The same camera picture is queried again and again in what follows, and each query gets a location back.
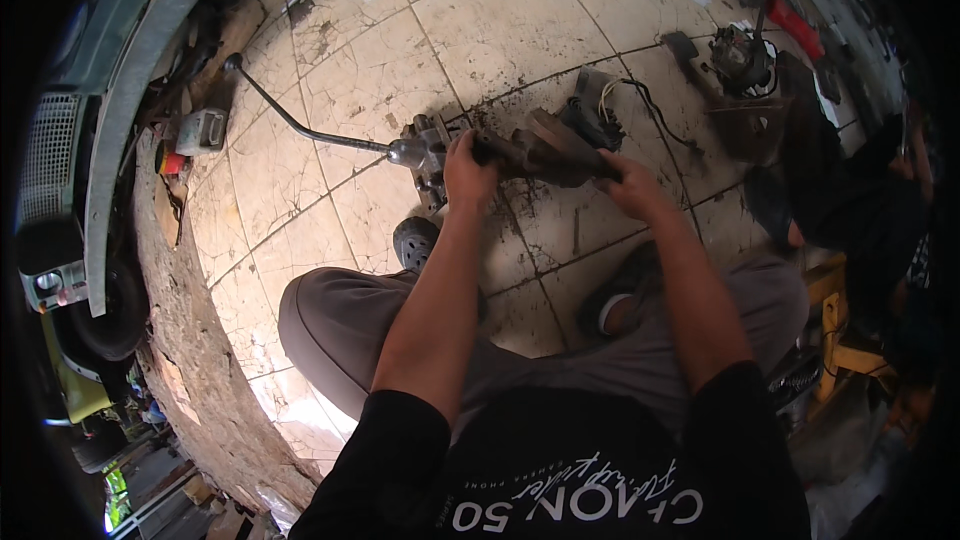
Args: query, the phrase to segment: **radiator grille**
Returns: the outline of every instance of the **radiator grille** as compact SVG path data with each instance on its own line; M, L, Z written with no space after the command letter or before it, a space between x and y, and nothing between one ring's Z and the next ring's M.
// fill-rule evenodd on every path
M33 113L20 182L21 224L69 214L78 94L46 92Z

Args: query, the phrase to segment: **grey pants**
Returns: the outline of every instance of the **grey pants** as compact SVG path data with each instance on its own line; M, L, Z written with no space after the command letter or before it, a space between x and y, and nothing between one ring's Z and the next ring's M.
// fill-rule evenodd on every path
M745 260L724 271L723 279L753 356L767 374L804 328L807 288L795 267L773 257ZM278 327L287 357L354 419L363 411L387 332L415 282L411 271L376 276L322 267L294 279L283 292ZM461 420L504 390L536 386L631 396L677 434L690 390L673 351L660 282L642 283L634 294L635 330L596 348L527 358L478 338L463 384Z

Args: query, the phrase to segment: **red object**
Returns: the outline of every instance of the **red object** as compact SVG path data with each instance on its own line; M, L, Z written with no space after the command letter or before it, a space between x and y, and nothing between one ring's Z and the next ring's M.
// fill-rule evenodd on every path
M185 162L186 157L184 155L164 150L163 160L160 161L160 171L158 171L158 173L163 175L179 174L184 168Z
M820 43L817 30L807 25L784 0L767 0L766 9L767 19L786 30L811 61L816 61L827 53L824 45Z

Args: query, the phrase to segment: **metal bumper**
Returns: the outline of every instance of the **metal bumper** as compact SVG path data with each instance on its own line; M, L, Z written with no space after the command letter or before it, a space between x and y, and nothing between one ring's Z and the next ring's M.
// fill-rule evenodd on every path
M90 315L107 312L107 234L114 188L131 126L154 66L198 0L150 0L103 97L86 189L83 265Z

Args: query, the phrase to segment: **black t-shirt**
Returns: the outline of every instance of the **black t-shirt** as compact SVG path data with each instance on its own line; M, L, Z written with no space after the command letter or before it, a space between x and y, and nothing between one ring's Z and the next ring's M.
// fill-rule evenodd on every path
M681 446L634 399L534 387L449 444L436 408L374 392L290 538L810 538L751 361L697 393Z

